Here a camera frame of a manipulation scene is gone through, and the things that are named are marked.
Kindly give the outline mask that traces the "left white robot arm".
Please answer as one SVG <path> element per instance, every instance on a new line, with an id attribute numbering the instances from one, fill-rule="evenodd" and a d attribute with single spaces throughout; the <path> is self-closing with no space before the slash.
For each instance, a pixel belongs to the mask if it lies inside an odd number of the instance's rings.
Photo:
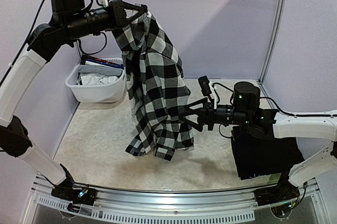
<path id="1" fill-rule="evenodd" d="M 62 46 L 72 47 L 82 37 L 125 27 L 145 14 L 147 6 L 123 0 L 103 0 L 96 9 L 84 0 L 51 0 L 51 6 L 50 22 L 31 31 L 1 80 L 1 151 L 35 168 L 50 183 L 58 185 L 61 195 L 73 200 L 78 196 L 77 186 L 67 180 L 65 168 L 29 138 L 15 112 L 36 77 Z"/>

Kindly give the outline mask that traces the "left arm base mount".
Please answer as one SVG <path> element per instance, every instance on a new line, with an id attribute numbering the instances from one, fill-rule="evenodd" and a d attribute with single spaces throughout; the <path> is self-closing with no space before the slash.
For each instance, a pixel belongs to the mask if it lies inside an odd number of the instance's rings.
<path id="1" fill-rule="evenodd" d="M 89 186 L 76 186 L 72 181 L 63 181 L 53 187 L 51 195 L 55 198 L 71 201 L 72 204 L 93 206 L 97 190 Z"/>

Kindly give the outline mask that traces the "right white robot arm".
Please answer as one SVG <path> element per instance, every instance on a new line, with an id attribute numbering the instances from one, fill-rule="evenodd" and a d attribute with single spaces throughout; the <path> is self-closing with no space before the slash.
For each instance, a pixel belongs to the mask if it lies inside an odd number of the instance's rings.
<path id="1" fill-rule="evenodd" d="M 199 79 L 203 98 L 184 107 L 179 119 L 198 131 L 205 125 L 212 130 L 215 124 L 242 126 L 255 138 L 270 140 L 316 138 L 330 143 L 307 160 L 294 165 L 284 180 L 272 190 L 277 201 L 289 196 L 293 187 L 336 168 L 336 111 L 316 114 L 290 113 L 277 109 L 260 108 L 260 89 L 249 82 L 237 82 L 233 87 L 232 104 L 220 105 L 214 83 L 207 77 Z"/>

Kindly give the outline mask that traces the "black white plaid shirt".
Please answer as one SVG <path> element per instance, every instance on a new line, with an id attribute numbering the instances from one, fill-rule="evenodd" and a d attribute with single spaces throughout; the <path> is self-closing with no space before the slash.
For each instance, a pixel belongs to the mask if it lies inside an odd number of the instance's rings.
<path id="1" fill-rule="evenodd" d="M 126 89 L 136 136 L 126 152 L 170 161 L 194 146 L 192 128 L 179 120 L 189 96 L 182 61 L 150 11 L 113 31 L 122 52 Z"/>

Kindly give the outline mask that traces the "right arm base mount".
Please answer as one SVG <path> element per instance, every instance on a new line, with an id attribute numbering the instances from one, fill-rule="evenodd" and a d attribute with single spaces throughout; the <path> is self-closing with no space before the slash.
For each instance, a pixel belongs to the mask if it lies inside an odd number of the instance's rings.
<path id="1" fill-rule="evenodd" d="M 304 198 L 308 182 L 303 184 L 303 196 L 300 196 L 299 188 L 292 185 L 289 181 L 278 183 L 276 186 L 261 188 L 255 190 L 254 199 L 258 206 L 270 205 L 273 203 L 295 199 L 295 202 L 289 203 L 288 208 L 297 206 Z"/>

